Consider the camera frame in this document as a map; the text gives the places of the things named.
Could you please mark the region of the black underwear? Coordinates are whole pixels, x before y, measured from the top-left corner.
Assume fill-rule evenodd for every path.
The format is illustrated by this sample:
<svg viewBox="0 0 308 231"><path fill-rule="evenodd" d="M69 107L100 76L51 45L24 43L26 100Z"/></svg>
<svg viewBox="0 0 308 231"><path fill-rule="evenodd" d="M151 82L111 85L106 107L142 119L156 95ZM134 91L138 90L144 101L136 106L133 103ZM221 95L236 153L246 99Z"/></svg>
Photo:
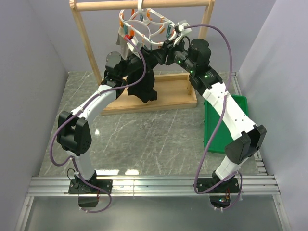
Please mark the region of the black underwear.
<svg viewBox="0 0 308 231"><path fill-rule="evenodd" d="M160 58L159 64L162 65L165 63L166 54L164 50L161 48L158 57ZM131 84L136 82L143 74L143 70L134 71L133 70L133 61L137 57L134 54L131 54L128 57L128 74L127 74L127 83ZM150 70L145 72L145 76L143 79L136 85L132 87L128 87L128 95L134 95L141 99L142 102L146 103L148 101L156 101L157 100L157 92L154 90L154 71Z"/></svg>

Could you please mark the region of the white plastic clip hanger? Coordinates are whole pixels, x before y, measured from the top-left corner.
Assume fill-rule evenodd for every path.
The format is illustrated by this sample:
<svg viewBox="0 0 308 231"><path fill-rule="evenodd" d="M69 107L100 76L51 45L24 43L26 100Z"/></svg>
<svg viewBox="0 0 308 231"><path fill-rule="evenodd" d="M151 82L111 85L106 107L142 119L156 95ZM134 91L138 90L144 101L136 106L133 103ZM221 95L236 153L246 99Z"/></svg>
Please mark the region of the white plastic clip hanger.
<svg viewBox="0 0 308 231"><path fill-rule="evenodd" d="M177 37L175 23L152 8L145 8L143 1L137 1L136 9L122 9L119 12L119 35L135 38L143 46L161 47L165 40Z"/></svg>

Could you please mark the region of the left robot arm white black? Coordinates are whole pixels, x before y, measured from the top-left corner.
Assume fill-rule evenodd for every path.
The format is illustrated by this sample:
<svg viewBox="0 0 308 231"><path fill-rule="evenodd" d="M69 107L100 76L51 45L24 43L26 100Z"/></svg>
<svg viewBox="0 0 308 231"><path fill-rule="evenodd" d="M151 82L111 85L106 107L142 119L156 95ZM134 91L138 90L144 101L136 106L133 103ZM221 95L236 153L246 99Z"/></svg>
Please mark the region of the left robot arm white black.
<svg viewBox="0 0 308 231"><path fill-rule="evenodd" d="M60 113L57 142L74 157L83 177L82 180L79 176L71 179L69 193L95 194L99 193L99 187L111 191L111 182L98 180L91 164L88 153L92 142L90 125L107 105L119 98L125 85L129 85L128 95L138 97L143 103L157 100L153 68L159 63L158 52L142 48L141 53L142 58L132 53L126 59L118 52L109 53L104 79L97 91L80 107L71 112Z"/></svg>

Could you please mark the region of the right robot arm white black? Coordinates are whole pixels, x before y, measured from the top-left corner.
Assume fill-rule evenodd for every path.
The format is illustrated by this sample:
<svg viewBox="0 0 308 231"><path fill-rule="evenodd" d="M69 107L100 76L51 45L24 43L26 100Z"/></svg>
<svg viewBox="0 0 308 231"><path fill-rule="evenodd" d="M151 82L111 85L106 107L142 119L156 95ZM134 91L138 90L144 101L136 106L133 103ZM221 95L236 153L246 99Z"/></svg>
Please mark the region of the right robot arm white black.
<svg viewBox="0 0 308 231"><path fill-rule="evenodd" d="M208 102L219 115L218 123L210 136L205 151L207 152L221 123L224 123L232 137L232 142L225 149L225 157L212 174L212 186L199 191L198 178L194 180L197 194L212 190L225 191L231 179L239 172L241 165L257 152L267 133L263 125L257 125L239 107L228 91L220 75L210 66L211 50L209 43L201 38L193 39L188 48L184 41L165 41L166 65L177 64L189 73L193 88Z"/></svg>

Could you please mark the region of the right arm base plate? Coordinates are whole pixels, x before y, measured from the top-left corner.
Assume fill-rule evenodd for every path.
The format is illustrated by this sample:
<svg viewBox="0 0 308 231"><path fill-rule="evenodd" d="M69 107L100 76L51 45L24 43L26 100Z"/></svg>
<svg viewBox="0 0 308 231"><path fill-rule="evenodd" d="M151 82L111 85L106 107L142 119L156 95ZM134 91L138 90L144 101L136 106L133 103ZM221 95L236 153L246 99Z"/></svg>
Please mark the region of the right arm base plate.
<svg viewBox="0 0 308 231"><path fill-rule="evenodd" d="M213 178L198 178L197 190L198 192L207 191L214 186L216 182ZM238 193L240 191L240 183L237 178L232 178L228 181L222 182L220 185L209 191L208 193Z"/></svg>

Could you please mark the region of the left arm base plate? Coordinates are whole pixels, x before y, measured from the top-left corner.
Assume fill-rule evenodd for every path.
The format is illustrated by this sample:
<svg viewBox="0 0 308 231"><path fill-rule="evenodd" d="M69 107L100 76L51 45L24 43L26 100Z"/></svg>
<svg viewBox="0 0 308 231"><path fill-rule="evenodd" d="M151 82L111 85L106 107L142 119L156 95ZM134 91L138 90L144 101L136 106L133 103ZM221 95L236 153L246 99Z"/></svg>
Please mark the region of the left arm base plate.
<svg viewBox="0 0 308 231"><path fill-rule="evenodd" d="M96 180L93 184L97 188L101 188L108 193L111 193L113 180L112 179L104 179L104 180ZM102 193L96 188L93 188L87 184L85 184L80 179L71 179L68 194L97 194Z"/></svg>

